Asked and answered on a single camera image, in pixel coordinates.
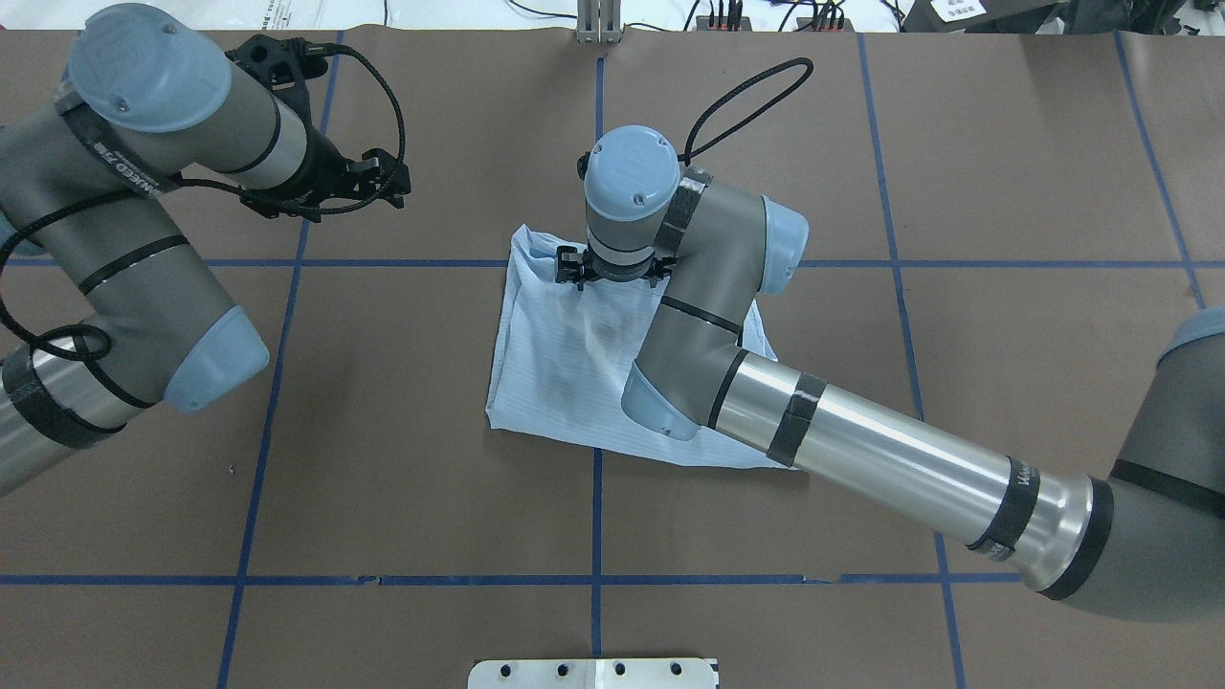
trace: blue tape line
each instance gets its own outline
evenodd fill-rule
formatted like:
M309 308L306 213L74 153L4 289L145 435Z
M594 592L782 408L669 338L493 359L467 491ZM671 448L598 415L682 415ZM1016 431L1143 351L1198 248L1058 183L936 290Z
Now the blue tape line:
M234 586L234 576L127 574L4 574L0 586Z
M244 588L332 587L332 586L590 586L586 574L505 575L247 575ZM627 574L599 576L601 586L871 586L897 584L1019 584L1011 573L940 574L846 574L837 580L807 579L800 574ZM96 574L5 574L0 586L234 586L238 576L214 575L96 575Z
M505 268L506 259L306 259L311 268Z
M604 136L604 59L595 60L595 140ZM604 655L604 451L592 447L592 657Z
M816 259L800 261L801 268L1181 268L1182 261L996 261L996 260L871 260ZM1196 264L1199 267L1220 267L1223 261Z
M592 657L604 655L603 609L604 581L604 451L593 447L592 461Z
M344 43L344 32L336 33L336 43ZM323 114L318 130L327 134L328 116L332 110L332 97L336 93L336 80L341 72L341 56L332 56L332 74L327 80L327 94L323 98ZM222 647L221 668L217 671L217 688L224 689L229 682L230 661L234 657L234 641L238 638L238 623L243 612L243 593L247 566L251 563L251 543L255 538L255 522L260 514L260 498L263 494L263 476L268 465L268 450L272 446L272 422L276 418L277 403L281 400L281 381L284 376L285 347L289 343L289 326L294 320L298 303L298 287L301 282L303 259L306 255L306 242L310 239L310 221L303 218L298 233L298 250L294 254L294 272L289 281L289 297L285 300L285 315L281 324L281 341L277 343L277 363L272 374L272 391L268 395L268 409L263 419L263 436L260 440L260 457L255 465L255 479L251 485L251 503L247 505L246 527L243 531L243 549L238 561L238 581L234 582L234 596L230 600L229 623L225 626L225 645Z
M867 121L872 132L872 153L876 156L876 177L881 186L881 206L884 212L884 232L889 240L889 260L893 262L893 289L898 302L898 318L902 321L902 340L907 351L907 369L910 373L910 395L914 400L919 421L925 421L922 389L919 386L919 364L915 359L914 338L910 333L910 314L907 311L905 288L902 283L902 257L898 253L898 238L893 228L893 210L889 205L889 186L884 178L884 153L881 148L881 131L877 126L876 103L872 99L872 75L867 61L867 42L862 33L855 34L859 42L859 61L864 74L864 98L867 102ZM953 585L948 577L948 558L944 554L944 537L936 533L936 560L940 563L941 593L944 598L944 622L948 628L948 646L952 653L953 674L957 688L965 689L965 669L962 663L962 642L957 631L957 609L953 604Z
M948 625L948 649L953 655L953 677L957 689L965 689L965 664L962 662L962 634L957 630L957 609L953 606L953 580L948 574L948 554L943 535L936 535L936 561L940 564L940 590L944 596L944 624Z
M893 230L893 207L889 204L889 185L884 178L884 153L881 150L881 131L876 121L876 104L872 99L872 76L867 66L867 43L862 33L855 34L859 42L859 63L864 75L864 98L867 102L867 124L872 134L872 154L876 157L876 180L881 189L881 208L884 213L884 234L889 242L889 262L893 268L893 292L898 302L898 315L902 318L902 341L907 351L907 367L910 369L910 397L919 414L924 418L922 395L919 391L919 370L915 364L914 342L910 337L910 314L907 311L905 291L902 286L902 262L898 255L898 238Z
M212 268L292 268L293 259L208 259Z
M485 576L382 576L381 586L589 586L586 574L485 575Z
M605 574L606 586L795 586L801 574Z
M208 259L214 268L289 268L293 259ZM1158 270L1182 268L1182 261L993 261L993 260L919 260L902 259L903 268L1115 268ZM58 267L54 259L10 259L10 266ZM800 261L801 268L892 268L891 260L880 259L813 259ZM1225 261L1191 261L1198 270L1225 268ZM506 259L305 259L309 268L505 268Z
M604 58L595 60L595 139L604 136Z
M1144 153L1148 156L1149 167L1153 168L1153 178L1156 179L1158 191L1161 192L1161 204L1165 206L1165 215L1170 219L1170 228L1174 230L1174 240L1178 245L1178 255L1182 256L1182 266L1187 271L1187 280L1191 281L1191 291L1196 295L1196 305L1204 308L1204 294L1199 289L1199 278L1191 265L1191 253L1187 251L1187 242L1182 237L1182 227L1178 224L1178 216L1174 212L1174 204L1170 201L1170 190L1165 186L1165 175L1161 174L1161 166L1156 162L1156 153L1153 151L1153 141L1148 135L1148 126L1144 125L1144 115L1140 113L1139 99L1136 98L1136 85L1132 82L1132 70L1127 65L1127 50L1123 48L1123 34L1115 31L1115 48L1118 51L1118 65L1123 70L1123 85L1127 87L1127 99L1132 103L1132 115L1136 118L1136 128L1140 132L1140 141L1144 143Z

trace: black cable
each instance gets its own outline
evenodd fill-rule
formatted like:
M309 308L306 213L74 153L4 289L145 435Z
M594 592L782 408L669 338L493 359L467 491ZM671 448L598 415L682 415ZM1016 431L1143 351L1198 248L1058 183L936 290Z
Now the black cable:
M693 21L693 13L697 12L697 6L701 5L701 4L702 4L702 0L693 0L693 6L690 7L690 15L687 17L685 17L685 26L681 27L681 31L688 31L688 23L691 21ZM710 4L710 15L714 16L714 4L713 2Z
M702 129L702 125L706 124L706 120L709 119L710 115L713 115L715 113L715 110L718 110L719 108L726 105L736 96L740 96L741 93L744 93L748 88L752 88L757 83L760 83L760 82L762 82L762 81L764 81L764 80L767 80L767 78L769 78L769 77L772 77L772 76L774 76L774 75L777 75L777 74L779 74L782 71L786 71L786 70L789 70L791 67L799 67L799 66L804 67L804 75L801 75L799 78L796 78L795 82L791 83L791 86L788 86L786 88L783 89L782 93L779 93L774 98L771 98L771 101L768 103L766 103L761 108L757 108L757 110L755 110L753 114L751 114L747 118L740 120L739 123L736 123L733 126L728 128L719 136L715 136L710 141L708 141L704 145L702 145L701 147L698 147L697 151L693 150L693 141L697 140L697 132L698 132L698 130ZM762 113L764 113L766 110L768 110L768 109L773 108L774 105L777 105L783 98L786 98L788 96L790 96L791 93L794 93L795 89L799 88L800 86L802 86L804 82L807 81L810 76L812 76L812 60L810 60L807 58L793 58L793 59L790 59L790 60L788 60L785 63L780 63L778 65L774 65L773 67L771 67L771 69L768 69L768 70L766 70L763 72L758 72L758 74L756 74L756 75L746 78L745 81L740 82L740 86L733 88L731 91L729 91L728 93L725 93L723 96L723 98L719 98L718 101L715 101L714 104L712 104L709 108L707 108L706 112L702 113L702 115L697 119L697 121L693 123L693 129L690 130L688 139L685 140L685 152L681 153L680 156L677 156L676 159L680 161L680 162L682 162L682 163L685 163L686 166L688 166L693 161L693 158L696 158L697 156L699 156L701 153L703 153L706 151L709 151L710 148L714 147L715 143L718 143L718 142L723 141L724 139L731 136L733 134L740 131L745 125L747 125L748 123L751 123L755 119L757 119Z
M379 82L379 86L382 87L383 93L387 94L387 99L391 102L391 108L396 113L396 128L399 135L399 143L396 151L396 167L393 168L394 170L398 170L399 167L404 163L404 150L407 148L405 146L407 137L404 135L404 114L403 112L401 112L399 101L396 99L396 94L392 92L391 86L387 85L387 80L385 80L382 75L379 74L379 70L372 64L370 64L370 60L368 60L365 55L358 53L353 48L338 43L323 44L323 48L326 55L336 55L336 54L348 55L361 63L361 66L364 66L366 71L370 72L370 75L375 78L375 81ZM236 196L247 200L268 204L287 213L295 213L295 215L318 213L321 216L334 216L341 213L350 213L359 208L364 208L370 204L374 204L379 199L382 199L387 191L387 188L391 185L393 178L394 174L388 175L387 179L385 179L383 183L379 186L379 189L376 189L375 192L371 194L369 197L358 201L356 204L349 204L348 206L339 206L333 208L287 204L278 199L272 199L271 196L265 196L262 194L257 194L249 189L243 189L240 186L234 186L230 184L214 181L211 179L183 179L179 181L179 185L203 186L208 189L217 189L219 191L227 191L229 194L234 194ZM131 190L125 189L123 191L113 191L110 194L104 194L102 196L94 196L92 199L86 199L85 201L78 201L76 204L72 204L71 206L66 206L64 208L60 208L59 211L54 211L51 213L48 213L38 218L37 221L29 223L28 226L13 233L7 240L4 242L2 245L0 245L0 273L4 272L5 265L9 262L9 259L12 257L12 253L16 250L17 244L21 244L26 239L33 237L47 226L59 222L71 215L80 213L81 211L93 208L96 206L102 206L103 204L111 204L114 201L120 201L123 199L134 199L134 197L136 196ZM4 325L6 329L9 329L10 332L16 335L18 338L29 345L32 348L42 349L49 354L60 357L61 359L69 359L72 362L96 362L105 357L108 353L110 353L110 347L111 347L110 336L107 335L107 332L103 331L102 329L92 325L85 325L85 324L66 325L53 329L48 332L44 332L43 335L34 335L33 332L23 327L20 322L17 322L17 320L12 316L12 314L9 313L9 309L4 304L2 294L0 294L0 325ZM102 348L89 349L86 352L72 352L71 349L64 349L61 347L56 347L50 343L51 340L56 340L60 337L72 337L77 335L82 336L82 340L86 340L87 337L96 337L100 340Z
M796 7L800 7L802 5L811 6L813 9L813 12L816 12L816 7L817 7L817 1L816 0L795 0L794 2L791 2L791 6L786 9L786 13L783 15L783 23L778 25L778 31L785 31L786 29L786 21L791 18L791 12L794 12Z
M577 20L578 18L578 15L564 15L564 13L560 13L560 12L543 12L540 10L533 10L532 7L526 7L523 5L519 5L514 0L506 0L506 1L510 2L511 5L514 5L516 7L518 7L521 10L523 10L524 12L532 12L533 15L540 15L541 17L557 17L557 18L562 18L562 20Z
M902 5L899 0L893 0L892 4L889 2L889 0L881 0L881 5L884 5L889 10L889 13L893 15L893 18L897 20L898 31L900 32L902 22L907 21L907 13L902 11Z
M12 253L17 249L17 245L40 232L47 226L59 222L74 213L80 213L81 211L102 206L103 204L113 204L124 199L136 197L137 196L131 190L124 189L123 191L111 191L110 194L94 196L92 199L86 199L85 201L77 201L71 206L47 213L45 216L15 232L2 245L0 245L0 273L4 272L4 267L9 262L9 259L12 257ZM12 318L12 314L9 313L9 308L4 303L2 295L0 295L0 324L4 324L10 332L21 338L22 342L29 345L31 348L42 349L48 354L54 354L61 359L69 359L70 362L97 362L110 353L110 336L107 335L107 332L100 327L93 325L64 325L51 329L42 335L34 335L17 322L17 319ZM86 341L88 337L100 340L102 348L74 352L71 349L64 349L51 345L53 340L58 340L60 337L74 337L77 335L81 336L82 341Z

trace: white cloth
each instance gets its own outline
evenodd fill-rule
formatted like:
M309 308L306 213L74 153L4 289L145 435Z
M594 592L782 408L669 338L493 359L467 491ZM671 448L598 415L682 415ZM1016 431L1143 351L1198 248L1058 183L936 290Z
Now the white cloth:
M485 413L490 428L650 457L682 466L778 467L709 428L688 441L647 430L621 411L621 390L666 282L598 281L579 292L554 282L567 243L523 226L511 238L502 318ZM755 302L744 347L775 359Z

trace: gray robot arm segment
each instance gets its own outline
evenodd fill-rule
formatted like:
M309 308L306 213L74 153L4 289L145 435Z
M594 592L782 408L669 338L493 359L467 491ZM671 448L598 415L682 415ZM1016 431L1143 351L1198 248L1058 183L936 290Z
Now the gray robot arm segment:
M270 47L278 45L296 61L274 63ZM326 71L326 50L348 50L385 85L352 49L300 39L256 37L236 53L267 64L240 69L165 12L114 5L86 22L71 81L53 103L0 130L0 240L11 248L16 228L26 235L39 218L80 211L22 246L54 256L97 311L85 324L109 343L99 357L99 343L83 335L18 332L29 343L4 362L0 378L0 497L163 398L194 412L267 365L254 325L156 201L189 184L181 168L200 163L257 190L244 191L243 202L268 217L317 219L317 204L331 197L361 202L322 212L379 197L402 206L401 158L372 150L352 163L309 121L303 80ZM287 64L301 91L283 101L272 86L288 77L272 65ZM124 190L131 197L80 210Z
M616 142L601 140L601 154ZM588 234L609 244L619 223L595 208L632 185L599 179L616 166L595 159ZM734 324L785 280L761 197L724 189L708 185L675 246L622 397L631 418L677 439L713 428L1006 560L1073 607L1143 620L1225 612L1225 308L1196 316L1161 359L1111 477L1057 477L739 348ZM784 254L794 268L799 254Z

